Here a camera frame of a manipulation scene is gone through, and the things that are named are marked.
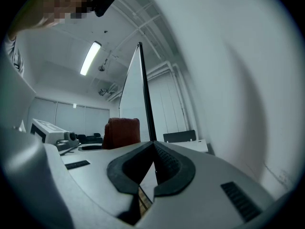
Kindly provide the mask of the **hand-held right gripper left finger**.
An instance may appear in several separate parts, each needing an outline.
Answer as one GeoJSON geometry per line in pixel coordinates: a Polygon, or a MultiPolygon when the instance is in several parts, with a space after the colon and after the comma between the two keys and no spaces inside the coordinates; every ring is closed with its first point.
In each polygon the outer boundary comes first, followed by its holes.
{"type": "Polygon", "coordinates": [[[72,220],[73,229],[133,229],[140,220],[139,199],[118,192],[107,176],[114,159],[142,146],[78,152],[60,156],[45,144],[53,180],[72,220]]]}

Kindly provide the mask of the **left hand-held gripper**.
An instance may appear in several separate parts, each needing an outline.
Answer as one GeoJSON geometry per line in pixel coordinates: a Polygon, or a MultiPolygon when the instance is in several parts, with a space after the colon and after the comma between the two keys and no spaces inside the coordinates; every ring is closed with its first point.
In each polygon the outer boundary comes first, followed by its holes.
{"type": "Polygon", "coordinates": [[[34,118],[32,119],[30,133],[39,137],[43,143],[56,146],[59,152],[67,151],[80,145],[74,132],[34,118]]]}

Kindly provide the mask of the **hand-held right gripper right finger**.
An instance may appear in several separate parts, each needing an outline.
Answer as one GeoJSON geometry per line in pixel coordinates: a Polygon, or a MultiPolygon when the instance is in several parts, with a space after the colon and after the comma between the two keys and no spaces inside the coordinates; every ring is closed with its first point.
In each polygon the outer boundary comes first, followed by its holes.
{"type": "Polygon", "coordinates": [[[139,229],[232,229],[244,223],[221,188],[234,182],[264,211],[274,203],[272,196],[251,177],[213,155],[165,144],[188,157],[195,176],[180,194],[155,198],[151,208],[137,222],[139,229]]]}

